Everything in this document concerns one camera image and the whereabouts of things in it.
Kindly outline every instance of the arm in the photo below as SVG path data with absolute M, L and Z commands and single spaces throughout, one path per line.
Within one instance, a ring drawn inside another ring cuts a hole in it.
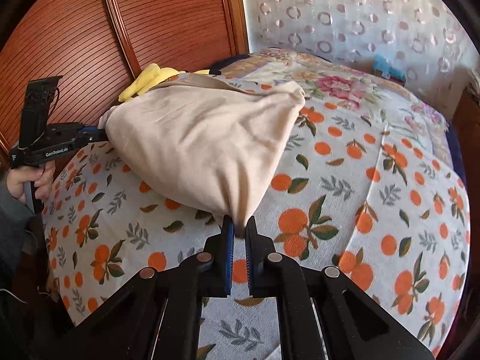
M 45 169 L 27 166 L 8 170 L 0 179 L 0 260 L 13 275 L 20 261 L 25 230 L 33 213 L 25 207 L 23 183 L 34 181 L 38 189 L 35 197 L 46 199 L 50 195 L 55 163 L 49 162 Z

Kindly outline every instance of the navy blue fabric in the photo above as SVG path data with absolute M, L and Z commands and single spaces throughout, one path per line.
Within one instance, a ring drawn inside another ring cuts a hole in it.
M 465 177 L 465 169 L 463 167 L 462 151 L 460 150 L 460 142 L 458 142 L 458 135 L 452 125 L 448 127 L 446 132 L 448 148 L 452 155 L 453 170 L 463 181 L 465 188 L 467 188 L 467 178 Z

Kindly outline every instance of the wooden furniture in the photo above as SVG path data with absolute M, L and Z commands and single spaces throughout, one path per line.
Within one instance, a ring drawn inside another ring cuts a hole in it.
M 480 106 L 466 90 L 455 111 L 452 124 L 457 130 L 466 173 L 466 189 L 470 204 L 471 278 L 480 278 Z
M 63 75 L 50 122 L 95 124 L 150 63 L 195 71 L 245 52 L 242 0 L 37 0 L 0 52 L 0 160 L 29 80 Z

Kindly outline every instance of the gray sleeve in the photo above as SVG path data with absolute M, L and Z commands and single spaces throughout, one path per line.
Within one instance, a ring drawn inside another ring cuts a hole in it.
M 14 273 L 27 237 L 26 224 L 34 215 L 10 194 L 6 174 L 0 178 L 0 259 Z

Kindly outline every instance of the floral bedspread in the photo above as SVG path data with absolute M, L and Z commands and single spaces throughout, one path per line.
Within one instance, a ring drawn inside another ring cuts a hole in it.
M 470 250 L 467 194 L 441 155 L 444 118 L 403 88 L 311 55 L 269 49 L 223 73 L 253 92 L 295 80 L 309 96 L 255 213 L 259 232 L 303 266 L 339 266 L 438 353 Z M 211 213 L 151 190 L 109 143 L 78 152 L 43 220 L 76 324 L 144 266 L 175 267 L 219 232 Z M 275 301 L 252 299 L 246 282 L 235 239 L 232 296 L 204 299 L 199 359 L 280 358 Z

